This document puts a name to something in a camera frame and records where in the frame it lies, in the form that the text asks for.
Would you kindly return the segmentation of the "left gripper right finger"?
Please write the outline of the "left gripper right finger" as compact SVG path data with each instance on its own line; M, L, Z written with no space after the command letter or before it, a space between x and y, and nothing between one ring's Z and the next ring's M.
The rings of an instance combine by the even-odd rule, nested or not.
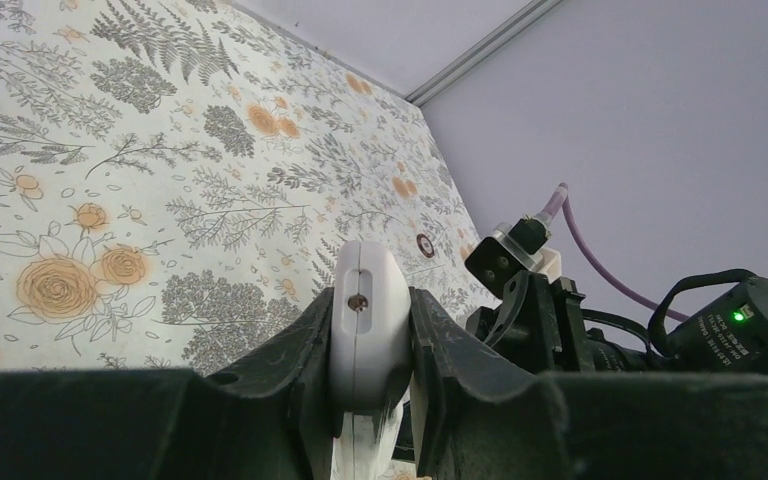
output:
M530 374L411 291L416 471L432 479L768 479L768 376Z

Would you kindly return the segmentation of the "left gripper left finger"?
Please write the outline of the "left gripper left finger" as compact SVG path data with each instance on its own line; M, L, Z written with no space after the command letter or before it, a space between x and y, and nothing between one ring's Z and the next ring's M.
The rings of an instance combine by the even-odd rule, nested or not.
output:
M233 364L0 373L0 479L327 479L333 292Z

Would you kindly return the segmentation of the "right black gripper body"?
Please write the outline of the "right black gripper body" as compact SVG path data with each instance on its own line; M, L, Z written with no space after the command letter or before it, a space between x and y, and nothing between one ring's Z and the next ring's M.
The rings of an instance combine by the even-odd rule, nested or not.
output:
M537 374L563 372L644 372L649 360L643 351L608 341L602 330L587 329L587 321L612 327L646 342L637 322L616 314L581 307L585 296L575 282L530 271L515 274L502 287L502 303L481 307L465 329L523 370Z

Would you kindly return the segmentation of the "white AC remote control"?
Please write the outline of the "white AC remote control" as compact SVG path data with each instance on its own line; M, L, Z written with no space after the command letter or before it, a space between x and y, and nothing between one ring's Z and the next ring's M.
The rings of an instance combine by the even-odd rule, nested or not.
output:
M340 248L328 362L335 479L376 479L388 469L413 372L410 307L407 281L384 245Z

